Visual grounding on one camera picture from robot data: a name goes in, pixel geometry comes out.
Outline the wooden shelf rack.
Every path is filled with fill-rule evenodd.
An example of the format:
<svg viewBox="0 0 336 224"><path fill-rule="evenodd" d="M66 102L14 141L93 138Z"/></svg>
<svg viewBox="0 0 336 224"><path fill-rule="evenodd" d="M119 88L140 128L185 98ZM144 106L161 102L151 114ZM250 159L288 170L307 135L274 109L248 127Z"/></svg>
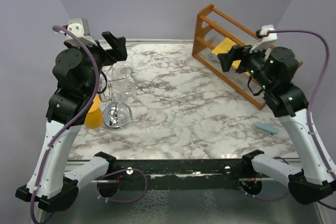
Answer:
<svg viewBox="0 0 336 224"><path fill-rule="evenodd" d="M210 13L216 13L245 33L260 39L256 46L247 45L234 35L230 34L220 25L208 18ZM206 48L214 50L215 47L205 40L205 36L215 30L224 36L225 41L233 43L216 54L221 70L217 70L200 56ZM306 109L308 101L303 91L292 83L297 69L302 65L295 58L292 50L273 45L276 36L262 37L260 33L253 35L252 31L219 11L213 4L199 11L196 18L194 45L192 56L204 64L208 69L224 80L250 103L258 109L268 106L275 116L294 116L297 111ZM248 83L256 83L258 92L246 92L224 74L234 68L238 74L247 73Z"/></svg>

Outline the blue patterned small item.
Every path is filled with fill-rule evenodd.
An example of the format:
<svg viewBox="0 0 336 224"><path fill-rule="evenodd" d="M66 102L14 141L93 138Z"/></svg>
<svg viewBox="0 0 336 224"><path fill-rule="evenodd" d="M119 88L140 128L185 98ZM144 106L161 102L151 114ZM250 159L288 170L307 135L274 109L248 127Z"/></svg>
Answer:
<svg viewBox="0 0 336 224"><path fill-rule="evenodd" d="M216 54L214 54L214 53L210 53L209 54L209 56L210 56L210 58L212 59L212 60L214 60L214 61L216 61L216 62L219 62L219 59L218 59L218 57L217 57L217 55Z"/></svg>

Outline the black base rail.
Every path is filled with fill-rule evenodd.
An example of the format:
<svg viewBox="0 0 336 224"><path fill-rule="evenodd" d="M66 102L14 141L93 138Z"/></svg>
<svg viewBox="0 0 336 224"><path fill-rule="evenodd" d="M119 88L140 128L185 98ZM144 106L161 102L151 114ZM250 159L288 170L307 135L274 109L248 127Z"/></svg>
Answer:
<svg viewBox="0 0 336 224"><path fill-rule="evenodd" d="M107 178L98 187L120 190L238 189L239 181L253 180L241 159L117 159L104 152L96 157L109 162Z"/></svg>

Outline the chrome wine glass rack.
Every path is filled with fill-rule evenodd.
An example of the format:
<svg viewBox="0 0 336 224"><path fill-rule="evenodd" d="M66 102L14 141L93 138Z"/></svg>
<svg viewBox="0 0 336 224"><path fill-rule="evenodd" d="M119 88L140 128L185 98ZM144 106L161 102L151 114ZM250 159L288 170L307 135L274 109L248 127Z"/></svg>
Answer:
<svg viewBox="0 0 336 224"><path fill-rule="evenodd" d="M127 100L121 98L121 94L116 90L116 82L112 80L111 66L106 72L100 74L98 96L102 103L106 104L103 111L103 121L105 127L113 130L124 130L132 122L132 111Z"/></svg>

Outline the clear wine glass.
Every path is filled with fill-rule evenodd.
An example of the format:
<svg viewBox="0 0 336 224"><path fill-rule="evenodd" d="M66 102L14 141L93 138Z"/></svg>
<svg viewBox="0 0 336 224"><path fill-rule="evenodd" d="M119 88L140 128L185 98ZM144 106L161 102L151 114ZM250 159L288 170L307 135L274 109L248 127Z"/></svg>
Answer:
<svg viewBox="0 0 336 224"><path fill-rule="evenodd" d="M116 90L121 94L124 100L135 99L137 97L136 85L130 80L119 80L116 82Z"/></svg>
<svg viewBox="0 0 336 224"><path fill-rule="evenodd" d="M134 71L134 65L128 61L117 62L112 68L112 80L127 79L132 75Z"/></svg>

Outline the light blue eraser block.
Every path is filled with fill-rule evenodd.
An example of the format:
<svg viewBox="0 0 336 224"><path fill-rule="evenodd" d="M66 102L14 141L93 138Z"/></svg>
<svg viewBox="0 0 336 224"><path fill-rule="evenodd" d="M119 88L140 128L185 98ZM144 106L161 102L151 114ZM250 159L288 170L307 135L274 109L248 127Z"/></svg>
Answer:
<svg viewBox="0 0 336 224"><path fill-rule="evenodd" d="M279 132L279 130L276 127L273 127L269 124L262 123L262 122L256 122L254 127L256 130L264 134L271 135L271 136L277 135Z"/></svg>

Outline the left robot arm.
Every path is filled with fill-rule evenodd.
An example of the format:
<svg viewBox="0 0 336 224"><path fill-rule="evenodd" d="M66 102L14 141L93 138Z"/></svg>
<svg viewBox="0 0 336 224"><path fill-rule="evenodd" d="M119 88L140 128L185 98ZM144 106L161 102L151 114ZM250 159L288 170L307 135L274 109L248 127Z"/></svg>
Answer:
<svg viewBox="0 0 336 224"><path fill-rule="evenodd" d="M104 50L97 40L86 48L66 42L66 49L55 59L52 73L58 83L48 103L43 149L30 181L15 194L25 202L37 202L48 213L69 209L86 185L101 176L110 179L116 172L115 157L104 152L65 172L70 149L93 104L91 97L97 93L102 67L127 59L125 37L109 31L102 36L111 49Z"/></svg>

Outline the yellow plastic wine glass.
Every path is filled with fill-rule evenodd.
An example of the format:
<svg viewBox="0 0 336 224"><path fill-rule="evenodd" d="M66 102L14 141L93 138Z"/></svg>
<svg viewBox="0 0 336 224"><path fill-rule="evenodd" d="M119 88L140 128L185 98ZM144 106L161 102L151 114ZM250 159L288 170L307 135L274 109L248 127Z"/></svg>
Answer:
<svg viewBox="0 0 336 224"><path fill-rule="evenodd" d="M103 124L103 113L100 109L101 100L98 95L95 96L93 104L89 109L84 126L88 129L97 129Z"/></svg>

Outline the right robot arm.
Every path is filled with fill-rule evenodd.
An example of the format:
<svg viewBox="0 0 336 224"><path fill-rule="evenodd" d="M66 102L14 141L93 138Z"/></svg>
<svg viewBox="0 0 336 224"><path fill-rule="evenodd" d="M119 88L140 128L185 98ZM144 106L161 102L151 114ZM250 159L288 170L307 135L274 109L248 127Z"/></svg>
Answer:
<svg viewBox="0 0 336 224"><path fill-rule="evenodd" d="M308 101L303 91L292 83L299 62L292 50L275 47L267 59L265 51L252 52L252 46L234 45L228 53L217 57L223 72L228 72L234 61L240 64L237 73L248 72L261 86L266 105L283 125L301 160L301 167L287 165L255 150L242 157L241 171L246 177L264 174L289 189L292 197L302 205L322 200L335 192L333 162L323 163L327 157L321 139L308 116Z"/></svg>

